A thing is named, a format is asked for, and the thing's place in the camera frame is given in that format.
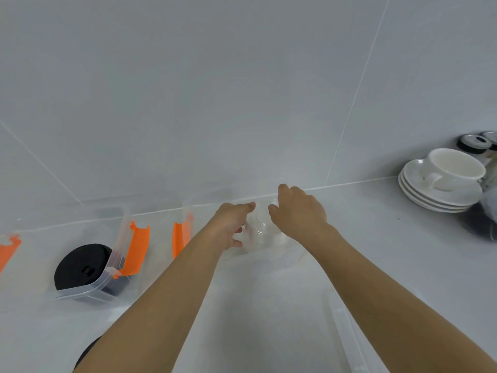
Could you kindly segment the person's left forearm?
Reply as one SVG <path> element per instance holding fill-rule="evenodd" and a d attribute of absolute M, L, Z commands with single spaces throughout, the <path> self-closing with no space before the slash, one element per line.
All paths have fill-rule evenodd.
<path fill-rule="evenodd" d="M 234 232 L 206 227 L 90 349 L 74 373 L 171 373 Z"/>

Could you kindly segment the clear box with orange latches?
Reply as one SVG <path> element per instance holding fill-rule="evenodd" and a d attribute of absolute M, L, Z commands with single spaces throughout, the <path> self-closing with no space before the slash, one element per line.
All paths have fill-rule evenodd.
<path fill-rule="evenodd" d="M 137 225 L 129 212 L 109 209 L 107 218 L 82 217 L 62 223 L 40 220 L 40 226 L 27 222 L 17 230 L 0 232 L 0 313 L 41 308 L 71 307 L 72 303 L 104 307 L 131 301 L 135 292 L 111 302 L 55 299 L 54 273 L 61 260 L 72 250 L 87 244 L 103 244 L 121 251 L 125 257 L 121 276 L 134 276 L 139 284 L 151 228 Z"/>

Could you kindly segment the clear plastic cup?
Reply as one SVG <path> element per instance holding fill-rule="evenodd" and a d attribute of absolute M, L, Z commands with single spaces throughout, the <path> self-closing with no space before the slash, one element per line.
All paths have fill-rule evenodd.
<path fill-rule="evenodd" d="M 244 248 L 247 252 L 255 252 L 271 247 L 282 246 L 290 238 L 272 222 L 268 207 L 278 206 L 277 197 L 266 197 L 255 201 L 255 209 L 248 214 L 245 223 Z"/>

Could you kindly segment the person's right forearm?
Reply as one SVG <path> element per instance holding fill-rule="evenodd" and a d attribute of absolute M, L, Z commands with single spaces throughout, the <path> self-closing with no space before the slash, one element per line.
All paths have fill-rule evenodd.
<path fill-rule="evenodd" d="M 331 225 L 305 228 L 296 239 L 325 271 L 390 373 L 497 373 L 495 360 Z"/>

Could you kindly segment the dark glass pot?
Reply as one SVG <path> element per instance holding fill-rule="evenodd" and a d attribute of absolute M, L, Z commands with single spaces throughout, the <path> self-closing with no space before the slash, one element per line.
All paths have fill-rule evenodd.
<path fill-rule="evenodd" d="M 478 238 L 497 244 L 497 153 L 494 153 L 486 174 L 480 181 L 483 194 L 478 203 L 462 213 L 465 230 Z"/>

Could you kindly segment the large clear storage box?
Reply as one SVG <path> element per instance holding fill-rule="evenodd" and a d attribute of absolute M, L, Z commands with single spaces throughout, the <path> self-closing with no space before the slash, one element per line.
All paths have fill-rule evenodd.
<path fill-rule="evenodd" d="M 245 226 L 235 238 L 245 242 Z M 349 312 L 299 244 L 224 252 L 173 373 L 374 373 Z"/>

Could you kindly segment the person's left hand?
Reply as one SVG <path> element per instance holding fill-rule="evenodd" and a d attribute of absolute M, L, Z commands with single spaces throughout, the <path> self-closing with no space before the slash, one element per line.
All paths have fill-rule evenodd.
<path fill-rule="evenodd" d="M 223 203 L 203 228 L 209 243 L 221 252 L 232 248 L 232 240 L 243 231 L 247 216 L 254 209 L 255 202 Z"/>

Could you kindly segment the person's right hand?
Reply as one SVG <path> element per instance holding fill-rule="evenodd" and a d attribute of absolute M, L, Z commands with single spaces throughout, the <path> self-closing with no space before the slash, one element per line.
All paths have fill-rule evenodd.
<path fill-rule="evenodd" d="M 323 206 L 297 186 L 278 186 L 278 207 L 283 214 L 281 232 L 307 247 L 328 227 Z"/>

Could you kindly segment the black round lid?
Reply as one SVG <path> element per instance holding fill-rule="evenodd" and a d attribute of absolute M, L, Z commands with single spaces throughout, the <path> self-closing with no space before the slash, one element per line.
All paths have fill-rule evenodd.
<path fill-rule="evenodd" d="M 69 252 L 54 273 L 55 299 L 111 302 L 138 290 L 134 276 L 121 276 L 125 257 L 103 244 L 87 244 Z"/>

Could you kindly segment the white ceramic cup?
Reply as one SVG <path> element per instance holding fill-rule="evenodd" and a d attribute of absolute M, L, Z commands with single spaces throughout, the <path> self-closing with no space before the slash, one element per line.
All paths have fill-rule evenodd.
<path fill-rule="evenodd" d="M 454 191 L 477 184 L 486 174 L 486 168 L 462 151 L 439 148 L 423 159 L 419 173 L 423 188 Z"/>

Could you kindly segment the white ceramic saucer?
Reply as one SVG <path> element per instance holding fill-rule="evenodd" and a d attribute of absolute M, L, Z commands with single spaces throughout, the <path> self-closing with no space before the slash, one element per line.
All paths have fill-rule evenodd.
<path fill-rule="evenodd" d="M 408 190 L 406 183 L 402 177 L 402 174 L 398 175 L 398 183 L 399 183 L 399 186 L 400 186 L 402 192 L 409 200 L 411 200 L 416 205 L 418 205 L 422 208 L 428 209 L 430 211 L 439 212 L 439 213 L 463 213 L 465 211 L 468 211 L 471 208 L 471 206 L 459 207 L 459 208 L 448 207 L 448 206 L 438 206 L 438 205 L 430 204 L 430 203 L 426 202 L 425 200 L 422 200 L 422 199 L 420 200 L 418 197 L 414 196 L 414 194 Z"/>
<path fill-rule="evenodd" d="M 401 173 L 400 173 L 400 174 L 402 174 L 402 177 L 403 177 L 403 179 L 404 179 L 404 181 L 405 181 L 405 183 L 406 183 L 406 186 L 407 186 L 408 190 L 409 190 L 410 192 L 412 192 L 412 193 L 414 194 L 414 196 L 418 197 L 420 200 L 421 200 L 421 199 L 422 199 L 422 200 L 425 200 L 426 202 L 428 202 L 428 203 L 430 203 L 430 204 L 433 204 L 433 205 L 438 205 L 438 206 L 448 206 L 448 207 L 457 207 L 457 208 L 459 208 L 459 207 L 468 207 L 468 206 L 471 206 L 471 207 L 472 207 L 472 206 L 476 205 L 476 204 L 472 204 L 472 205 L 465 205 L 465 206 L 448 205 L 448 204 L 445 204 L 445 203 L 436 202 L 436 201 L 431 200 L 431 199 L 429 199 L 429 198 L 425 198 L 425 197 L 423 197 L 422 195 L 418 194 L 418 193 L 417 193 L 417 192 L 416 192 L 416 191 L 415 191 L 415 190 L 414 190 L 414 189 L 413 189 L 413 188 L 412 188 L 412 187 L 411 187 L 411 186 L 407 183 L 407 181 L 406 181 L 406 179 L 405 179 L 405 177 L 404 177 L 403 171 L 401 171 Z"/>
<path fill-rule="evenodd" d="M 465 206 L 479 202 L 483 192 L 478 183 L 471 184 L 467 188 L 459 188 L 452 191 L 428 188 L 427 185 L 423 184 L 423 177 L 420 172 L 423 163 L 424 159 L 411 160 L 402 169 L 407 183 L 418 194 L 448 205 Z"/>

